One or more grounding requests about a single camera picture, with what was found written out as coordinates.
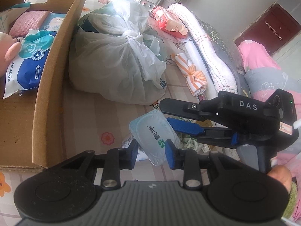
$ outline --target orange striped cloth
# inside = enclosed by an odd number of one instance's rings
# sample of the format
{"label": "orange striped cloth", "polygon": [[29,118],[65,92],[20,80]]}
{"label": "orange striped cloth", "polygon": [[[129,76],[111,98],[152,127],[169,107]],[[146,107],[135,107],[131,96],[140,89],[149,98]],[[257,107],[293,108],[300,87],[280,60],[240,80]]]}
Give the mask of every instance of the orange striped cloth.
{"label": "orange striped cloth", "polygon": [[175,56],[175,61],[183,76],[186,78],[187,86],[193,96],[202,94],[207,88],[207,80],[201,70],[196,70],[195,65],[188,60],[184,53]]}

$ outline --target stuffed toy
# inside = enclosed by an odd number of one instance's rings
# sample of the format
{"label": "stuffed toy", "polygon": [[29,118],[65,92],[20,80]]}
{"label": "stuffed toy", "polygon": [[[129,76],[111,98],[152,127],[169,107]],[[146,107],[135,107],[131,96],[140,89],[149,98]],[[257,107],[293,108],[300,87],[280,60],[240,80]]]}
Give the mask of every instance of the stuffed toy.
{"label": "stuffed toy", "polygon": [[13,39],[0,32],[0,77],[5,75],[9,64],[21,49],[21,40],[21,37]]}

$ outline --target white wall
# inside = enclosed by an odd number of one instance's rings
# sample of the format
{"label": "white wall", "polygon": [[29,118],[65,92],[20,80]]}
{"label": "white wall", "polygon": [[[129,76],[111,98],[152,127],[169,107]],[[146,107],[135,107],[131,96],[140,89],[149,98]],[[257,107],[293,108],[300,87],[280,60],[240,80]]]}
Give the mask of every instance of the white wall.
{"label": "white wall", "polygon": [[182,0],[201,20],[234,39],[277,0]]}
{"label": "white wall", "polygon": [[273,59],[289,77],[301,83],[301,32],[277,51]]}

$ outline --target clear plastic container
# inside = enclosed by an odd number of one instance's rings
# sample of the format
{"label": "clear plastic container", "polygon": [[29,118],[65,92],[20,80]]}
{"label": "clear plastic container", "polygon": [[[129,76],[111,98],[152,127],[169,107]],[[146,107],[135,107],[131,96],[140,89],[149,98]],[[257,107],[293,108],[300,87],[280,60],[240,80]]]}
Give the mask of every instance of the clear plastic container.
{"label": "clear plastic container", "polygon": [[153,110],[131,121],[129,129],[155,166],[162,165],[166,160],[167,139],[170,139],[177,148],[180,147],[179,137],[159,110]]}

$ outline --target white towel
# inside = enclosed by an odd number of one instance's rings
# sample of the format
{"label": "white towel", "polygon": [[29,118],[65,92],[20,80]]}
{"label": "white towel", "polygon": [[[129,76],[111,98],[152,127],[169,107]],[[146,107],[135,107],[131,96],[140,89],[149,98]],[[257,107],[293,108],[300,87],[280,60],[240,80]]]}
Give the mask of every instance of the white towel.
{"label": "white towel", "polygon": [[175,56],[175,61],[183,76],[186,78],[186,83],[193,96],[202,94],[207,87],[207,80],[201,70],[196,70],[195,65],[188,60],[184,53],[179,53]]}
{"label": "white towel", "polygon": [[210,73],[208,72],[197,47],[191,40],[188,40],[187,42],[185,42],[184,47],[186,48],[187,54],[188,54],[189,58],[191,59],[192,63],[195,65],[196,69],[201,70],[207,79],[207,88],[206,88],[206,91],[204,92],[206,99],[216,98],[217,92],[215,90],[214,83],[211,80]]}
{"label": "white towel", "polygon": [[182,4],[176,3],[169,6],[168,10],[178,15],[191,33],[198,45],[214,81],[215,89],[237,94],[235,78],[228,66],[216,55],[212,41],[194,15]]}

